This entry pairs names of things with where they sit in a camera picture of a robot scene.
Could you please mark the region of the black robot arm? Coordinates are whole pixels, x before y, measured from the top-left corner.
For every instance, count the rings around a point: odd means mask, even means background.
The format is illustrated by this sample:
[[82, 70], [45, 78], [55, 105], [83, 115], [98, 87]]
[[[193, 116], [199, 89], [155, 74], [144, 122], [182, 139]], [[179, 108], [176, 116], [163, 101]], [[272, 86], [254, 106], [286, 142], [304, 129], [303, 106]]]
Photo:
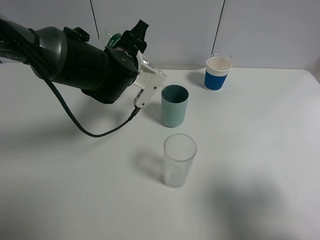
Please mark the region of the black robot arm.
[[149, 25], [142, 20], [126, 30], [111, 46], [99, 49], [89, 44], [90, 35], [80, 27], [25, 28], [12, 21], [0, 21], [0, 54], [35, 67], [38, 64], [54, 83], [80, 89], [103, 104], [113, 104], [138, 77], [138, 52], [147, 47]]

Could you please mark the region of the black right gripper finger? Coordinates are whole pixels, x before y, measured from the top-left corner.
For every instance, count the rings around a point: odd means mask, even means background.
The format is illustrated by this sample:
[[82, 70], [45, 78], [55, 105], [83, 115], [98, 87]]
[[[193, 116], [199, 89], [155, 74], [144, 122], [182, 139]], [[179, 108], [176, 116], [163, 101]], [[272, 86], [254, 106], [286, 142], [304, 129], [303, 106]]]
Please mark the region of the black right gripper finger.
[[117, 46], [122, 47], [133, 54], [137, 54], [138, 51], [143, 54], [147, 48], [145, 36], [148, 27], [149, 25], [140, 19], [131, 30], [126, 30], [122, 34]]

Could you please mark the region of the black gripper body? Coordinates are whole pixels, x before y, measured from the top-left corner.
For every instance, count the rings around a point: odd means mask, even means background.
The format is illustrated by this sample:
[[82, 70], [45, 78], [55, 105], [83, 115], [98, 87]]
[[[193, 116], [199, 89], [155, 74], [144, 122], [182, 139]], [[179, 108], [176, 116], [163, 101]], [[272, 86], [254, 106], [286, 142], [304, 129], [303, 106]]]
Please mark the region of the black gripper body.
[[113, 104], [138, 77], [137, 52], [122, 46], [106, 47], [104, 68], [97, 85], [82, 92], [103, 104]]

